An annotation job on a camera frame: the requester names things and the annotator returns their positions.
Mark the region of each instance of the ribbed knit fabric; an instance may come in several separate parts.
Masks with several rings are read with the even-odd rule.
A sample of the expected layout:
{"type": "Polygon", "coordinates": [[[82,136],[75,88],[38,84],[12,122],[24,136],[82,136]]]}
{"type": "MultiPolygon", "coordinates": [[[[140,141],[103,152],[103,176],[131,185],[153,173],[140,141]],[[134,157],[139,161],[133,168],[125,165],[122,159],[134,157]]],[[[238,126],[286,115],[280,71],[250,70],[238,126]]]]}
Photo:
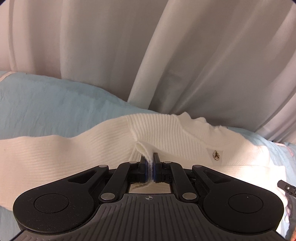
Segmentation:
{"type": "MultiPolygon", "coordinates": [[[[285,171],[270,164],[266,147],[255,146],[225,127],[213,127],[204,118],[192,120],[183,113],[123,116],[73,138],[0,140],[0,205],[12,210],[15,199],[26,190],[100,164],[117,168],[123,162],[139,161],[141,155],[149,161],[151,173],[153,152],[159,153],[161,161],[178,162],[183,168],[200,164],[236,178],[241,176],[286,202],[276,187],[278,180],[286,180],[285,171]],[[215,151],[218,160],[213,156],[215,151]]],[[[148,184],[146,190],[155,193],[162,188],[155,190],[148,184]]]]}

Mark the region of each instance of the blue fabric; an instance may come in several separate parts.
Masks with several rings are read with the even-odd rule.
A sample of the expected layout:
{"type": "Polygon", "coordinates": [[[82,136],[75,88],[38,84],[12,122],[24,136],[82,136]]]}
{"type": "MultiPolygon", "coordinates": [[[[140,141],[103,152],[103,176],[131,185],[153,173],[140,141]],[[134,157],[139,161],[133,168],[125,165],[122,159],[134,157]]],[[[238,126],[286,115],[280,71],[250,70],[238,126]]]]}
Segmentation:
{"type": "MultiPolygon", "coordinates": [[[[73,137],[105,120],[134,113],[154,112],[131,106],[100,88],[68,80],[15,73],[0,82],[0,139],[53,134],[73,137]]],[[[286,166],[287,180],[295,185],[296,154],[292,157],[286,147],[255,133],[229,129],[255,145],[267,146],[273,162],[286,166]]],[[[289,147],[296,153],[296,146],[289,147]]],[[[288,224],[283,226],[285,235],[288,224]]],[[[10,240],[18,232],[12,212],[0,207],[0,240],[10,240]]]]}
{"type": "MultiPolygon", "coordinates": [[[[287,153],[287,156],[289,157],[289,165],[287,165],[290,170],[287,170],[287,175],[291,175],[290,171],[291,169],[296,170],[296,145],[291,144],[291,143],[284,143],[289,150],[291,150],[294,154],[292,157],[291,155],[289,156],[288,153],[290,151],[287,148],[283,148],[283,150],[287,153]]],[[[291,180],[290,184],[293,186],[296,186],[296,171],[294,171],[294,179],[293,181],[291,180]]],[[[293,229],[292,227],[296,227],[296,198],[289,196],[288,197],[288,208],[291,210],[291,214],[289,216],[289,221],[290,221],[290,229],[287,232],[286,239],[290,240],[292,236],[293,229]]]]}

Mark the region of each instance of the white fabric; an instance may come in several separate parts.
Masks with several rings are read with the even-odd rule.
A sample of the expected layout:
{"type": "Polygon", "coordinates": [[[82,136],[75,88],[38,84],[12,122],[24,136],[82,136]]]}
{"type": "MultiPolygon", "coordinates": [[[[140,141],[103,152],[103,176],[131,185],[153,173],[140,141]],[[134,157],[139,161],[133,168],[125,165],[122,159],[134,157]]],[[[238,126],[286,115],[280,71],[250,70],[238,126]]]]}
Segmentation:
{"type": "Polygon", "coordinates": [[[291,0],[6,0],[0,34],[0,70],[296,143],[291,0]]]}
{"type": "Polygon", "coordinates": [[[99,164],[117,168],[122,162],[139,161],[141,155],[149,162],[150,176],[154,152],[161,161],[178,162],[183,168],[200,164],[261,186],[287,205],[276,186],[278,180],[286,180],[284,167],[271,164],[267,147],[255,146],[225,127],[213,127],[203,118],[192,120],[183,113],[127,115],[72,138],[0,140],[0,206],[12,210],[15,199],[26,190],[99,164]],[[219,160],[213,157],[215,151],[221,154],[219,160]]]}

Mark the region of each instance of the silver rivet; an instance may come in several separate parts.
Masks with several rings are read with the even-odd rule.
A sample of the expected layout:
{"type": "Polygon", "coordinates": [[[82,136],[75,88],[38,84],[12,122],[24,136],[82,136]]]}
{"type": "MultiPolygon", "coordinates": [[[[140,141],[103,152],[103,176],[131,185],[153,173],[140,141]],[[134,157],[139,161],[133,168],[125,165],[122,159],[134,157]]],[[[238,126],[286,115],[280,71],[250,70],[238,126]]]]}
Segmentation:
{"type": "Polygon", "coordinates": [[[101,198],[104,200],[112,200],[113,198],[115,198],[115,195],[113,193],[106,192],[101,195],[101,198]]]}
{"type": "Polygon", "coordinates": [[[196,199],[196,194],[195,193],[192,193],[192,192],[186,192],[182,195],[182,197],[184,199],[187,199],[187,200],[193,200],[193,199],[196,199]]]}

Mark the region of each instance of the gold brooch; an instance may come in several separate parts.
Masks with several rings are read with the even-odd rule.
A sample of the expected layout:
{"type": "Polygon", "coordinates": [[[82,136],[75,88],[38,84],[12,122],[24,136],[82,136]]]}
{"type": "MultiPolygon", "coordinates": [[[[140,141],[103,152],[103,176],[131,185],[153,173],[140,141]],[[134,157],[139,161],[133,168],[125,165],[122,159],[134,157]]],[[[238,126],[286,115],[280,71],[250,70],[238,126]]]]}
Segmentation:
{"type": "Polygon", "coordinates": [[[219,155],[219,153],[217,152],[217,151],[214,151],[214,153],[213,153],[213,158],[215,159],[215,160],[219,160],[220,159],[220,155],[219,155]]]}

